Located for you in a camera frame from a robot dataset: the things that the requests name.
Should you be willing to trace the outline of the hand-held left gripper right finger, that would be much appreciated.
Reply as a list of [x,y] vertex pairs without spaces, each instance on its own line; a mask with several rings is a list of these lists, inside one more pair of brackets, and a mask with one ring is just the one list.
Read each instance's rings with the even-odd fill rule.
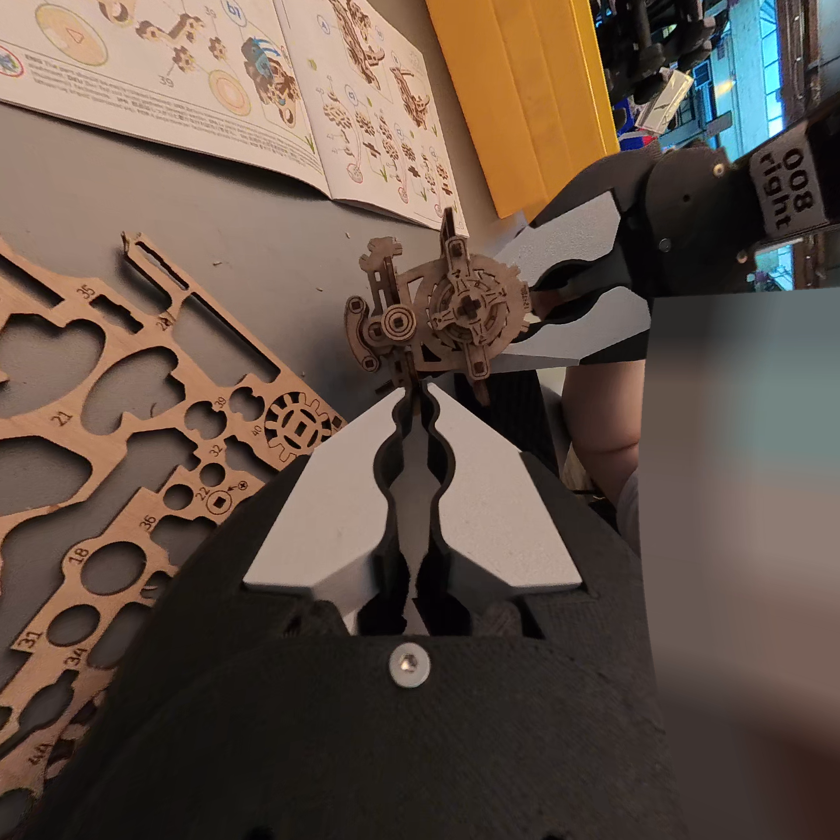
[[470,635],[495,604],[579,589],[581,573],[520,448],[436,384],[423,384],[421,406],[439,482],[420,565],[428,633]]

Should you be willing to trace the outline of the rack of black equipment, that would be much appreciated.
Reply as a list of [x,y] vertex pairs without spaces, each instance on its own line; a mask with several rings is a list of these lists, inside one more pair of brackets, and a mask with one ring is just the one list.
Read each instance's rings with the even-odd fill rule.
[[[703,142],[734,161],[838,92],[838,1],[590,2],[622,151]],[[665,133],[637,130],[665,69],[694,84]]]

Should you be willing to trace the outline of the laser-cut plywood parts sheet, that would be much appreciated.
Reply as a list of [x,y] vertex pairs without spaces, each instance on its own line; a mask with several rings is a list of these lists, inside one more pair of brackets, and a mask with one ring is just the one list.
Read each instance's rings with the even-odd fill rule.
[[[2,240],[2,257],[57,294],[45,307],[26,292],[2,293],[2,327],[13,316],[36,316],[66,328],[90,322],[103,332],[91,371],[67,394],[43,406],[2,419],[2,442],[39,439],[79,457],[90,467],[67,499],[2,516],[2,543],[13,531],[51,513],[88,501],[129,453],[140,434],[177,432],[189,442],[194,466],[173,467],[158,490],[142,488],[122,503],[99,533],[75,540],[61,554],[56,592],[17,633],[10,649],[25,656],[2,688],[2,796],[37,800],[69,762],[90,727],[83,712],[100,707],[116,665],[97,664],[96,647],[124,614],[149,609],[179,566],[154,540],[167,518],[225,522],[265,481],[227,462],[236,441],[261,463],[281,471],[310,455],[346,422],[302,378],[289,371],[256,336],[231,316],[194,279],[144,234],[122,233],[126,262],[163,292],[167,307],[151,314],[135,308],[97,277],[76,278],[37,266]],[[216,384],[175,336],[185,305],[202,304],[251,349],[277,369],[270,381],[243,375],[233,385]],[[122,362],[144,351],[172,357],[172,376],[184,389],[174,406],[140,418],[122,412],[115,430],[95,434],[82,421],[94,387]]]

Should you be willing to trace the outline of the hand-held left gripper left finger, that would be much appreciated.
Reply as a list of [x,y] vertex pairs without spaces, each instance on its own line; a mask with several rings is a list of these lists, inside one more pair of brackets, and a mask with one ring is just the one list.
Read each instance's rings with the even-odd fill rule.
[[246,590],[360,613],[407,570],[392,485],[404,470],[411,394],[398,387],[313,450],[245,573]]

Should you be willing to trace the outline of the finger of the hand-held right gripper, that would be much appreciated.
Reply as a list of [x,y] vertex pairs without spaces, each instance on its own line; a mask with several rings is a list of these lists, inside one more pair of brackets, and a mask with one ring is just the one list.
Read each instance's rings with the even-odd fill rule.
[[591,309],[569,322],[531,320],[491,362],[492,373],[640,361],[651,325],[645,299],[624,287],[605,291]]
[[492,278],[520,282],[532,292],[632,289],[617,234],[622,216],[613,192],[537,227],[526,226],[492,259]]

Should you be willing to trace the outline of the assembly instruction booklet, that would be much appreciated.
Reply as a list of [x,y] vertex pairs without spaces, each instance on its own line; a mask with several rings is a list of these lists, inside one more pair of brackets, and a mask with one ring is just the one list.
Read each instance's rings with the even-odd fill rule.
[[2,101],[467,236],[421,52],[364,1],[2,1]]

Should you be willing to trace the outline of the white card sign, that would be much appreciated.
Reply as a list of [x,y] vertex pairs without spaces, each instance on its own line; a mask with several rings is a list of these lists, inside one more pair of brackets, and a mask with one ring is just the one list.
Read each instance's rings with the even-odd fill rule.
[[663,69],[657,78],[654,95],[639,107],[637,130],[657,136],[665,133],[693,84],[694,78],[690,74]]

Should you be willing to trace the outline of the person's right forearm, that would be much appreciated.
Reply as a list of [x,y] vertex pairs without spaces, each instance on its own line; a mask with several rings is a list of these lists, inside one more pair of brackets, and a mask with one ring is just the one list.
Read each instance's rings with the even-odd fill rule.
[[638,360],[569,367],[561,396],[572,448],[613,504],[625,536],[637,530],[645,365]]

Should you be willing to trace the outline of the wooden mechanical model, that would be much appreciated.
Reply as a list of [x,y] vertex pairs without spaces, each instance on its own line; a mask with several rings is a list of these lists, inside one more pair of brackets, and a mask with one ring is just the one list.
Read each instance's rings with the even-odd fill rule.
[[396,388],[414,392],[428,376],[459,372],[488,406],[491,362],[529,330],[529,286],[517,266],[469,251],[451,207],[439,243],[439,257],[398,271],[400,242],[369,241],[359,263],[372,305],[358,295],[346,301],[346,338],[358,365],[369,373],[385,366]]

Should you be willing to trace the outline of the yellow plastic box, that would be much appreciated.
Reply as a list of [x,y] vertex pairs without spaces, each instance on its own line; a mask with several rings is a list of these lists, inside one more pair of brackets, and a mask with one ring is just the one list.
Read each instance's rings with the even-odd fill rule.
[[586,1],[426,1],[499,217],[531,222],[620,145]]

